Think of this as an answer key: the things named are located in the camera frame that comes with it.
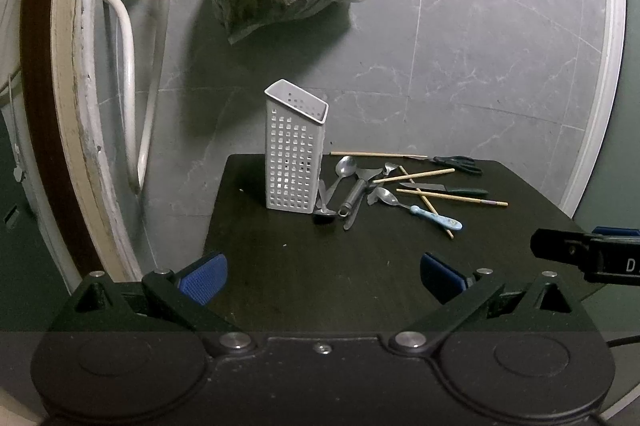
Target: basket rim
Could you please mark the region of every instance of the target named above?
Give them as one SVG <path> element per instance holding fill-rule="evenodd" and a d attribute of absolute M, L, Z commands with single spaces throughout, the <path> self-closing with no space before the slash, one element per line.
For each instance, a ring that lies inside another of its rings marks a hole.
<path fill-rule="evenodd" d="M 289 104 L 287 101 L 283 101 L 282 99 L 275 97 L 270 92 L 270 90 L 273 87 L 275 87 L 277 85 L 282 85 L 282 84 L 286 84 L 287 86 L 292 86 L 292 88 L 296 88 L 298 90 L 302 90 L 306 94 L 312 96 L 313 98 L 316 98 L 319 102 L 321 102 L 324 105 L 324 114 L 322 115 L 322 119 L 318 119 L 316 117 L 310 116 L 309 114 L 306 114 L 305 112 L 303 112 L 299 108 L 296 108 L 295 106 L 292 106 L 291 104 Z M 324 124 L 326 122 L 327 113 L 329 112 L 329 103 L 327 103 L 326 101 L 323 101 L 322 99 L 318 98 L 317 96 L 314 96 L 311 92 L 307 92 L 304 88 L 300 88 L 299 86 L 294 85 L 293 83 L 291 83 L 291 82 L 289 82 L 289 81 L 287 81 L 285 79 L 281 79 L 281 80 L 277 80 L 275 83 L 273 83 L 273 85 L 268 86 L 268 88 L 265 89 L 264 93 L 272 101 L 277 102 L 279 104 L 283 104 L 284 106 L 286 106 L 287 108 L 289 108 L 292 111 L 296 112 L 297 114 L 300 114 L 300 116 L 305 117 L 306 119 L 312 120 L 313 122 L 316 122 L 316 123 L 320 124 L 321 126 L 324 126 Z"/>

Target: scissors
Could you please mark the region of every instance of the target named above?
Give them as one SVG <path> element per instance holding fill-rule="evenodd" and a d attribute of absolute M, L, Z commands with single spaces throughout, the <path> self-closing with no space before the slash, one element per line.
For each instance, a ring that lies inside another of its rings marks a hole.
<path fill-rule="evenodd" d="M 408 159 L 416 160 L 428 160 L 439 166 L 447 166 L 449 168 L 455 168 L 458 171 L 469 173 L 471 175 L 482 175 L 482 169 L 476 165 L 471 157 L 465 157 L 463 155 L 454 155 L 453 157 L 429 157 L 425 158 L 419 155 L 405 155 Z"/>

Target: blue spoon handle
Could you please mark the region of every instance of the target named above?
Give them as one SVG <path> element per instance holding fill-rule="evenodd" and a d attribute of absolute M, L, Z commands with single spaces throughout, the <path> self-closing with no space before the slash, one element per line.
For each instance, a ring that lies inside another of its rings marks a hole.
<path fill-rule="evenodd" d="M 421 216 L 422 218 L 426 218 L 428 220 L 433 220 L 440 224 L 443 228 L 449 229 L 451 231 L 460 231 L 462 229 L 462 224 L 453 218 L 449 218 L 448 216 L 434 215 L 428 211 L 425 211 L 419 206 L 411 206 L 410 208 L 411 214 L 416 216 Z"/>

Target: perforated white container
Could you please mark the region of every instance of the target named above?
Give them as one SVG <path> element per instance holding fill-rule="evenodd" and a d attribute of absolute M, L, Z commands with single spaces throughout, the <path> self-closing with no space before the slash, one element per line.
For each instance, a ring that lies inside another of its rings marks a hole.
<path fill-rule="evenodd" d="M 267 88 L 266 187 L 272 210 L 311 213 L 329 105 L 287 80 Z"/>

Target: dark tabletop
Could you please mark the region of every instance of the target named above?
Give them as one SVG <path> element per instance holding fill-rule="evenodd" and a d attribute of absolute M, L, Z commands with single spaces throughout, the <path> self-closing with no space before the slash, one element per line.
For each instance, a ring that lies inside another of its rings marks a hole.
<path fill-rule="evenodd" d="M 325 156 L 330 186 L 340 157 Z M 409 173 L 439 169 L 428 162 L 394 160 Z M 358 166 L 382 167 L 385 159 L 358 158 Z M 464 224 L 451 240 L 436 224 L 402 208 L 363 202 L 350 231 L 342 222 L 318 226 L 311 215 L 267 210 L 264 156 L 232 155 L 226 162 L 211 218 L 206 252 L 228 259 L 228 281 L 210 308 L 247 331 L 393 332 L 440 304 L 420 283 L 424 252 L 454 258 L 469 270 L 490 267 L 513 281 L 532 281 L 544 270 L 560 273 L 584 298 L 600 286 L 577 268 L 539 260 L 529 250 L 537 228 L 579 231 L 572 220 L 500 163 L 478 161 L 482 177 L 456 172 L 424 179 L 454 187 L 484 188 L 508 208 L 431 199 L 442 215 Z M 337 210 L 355 182 L 340 183 L 330 203 Z M 399 184 L 387 186 L 393 192 Z M 414 196 L 399 195 L 422 205 Z"/>

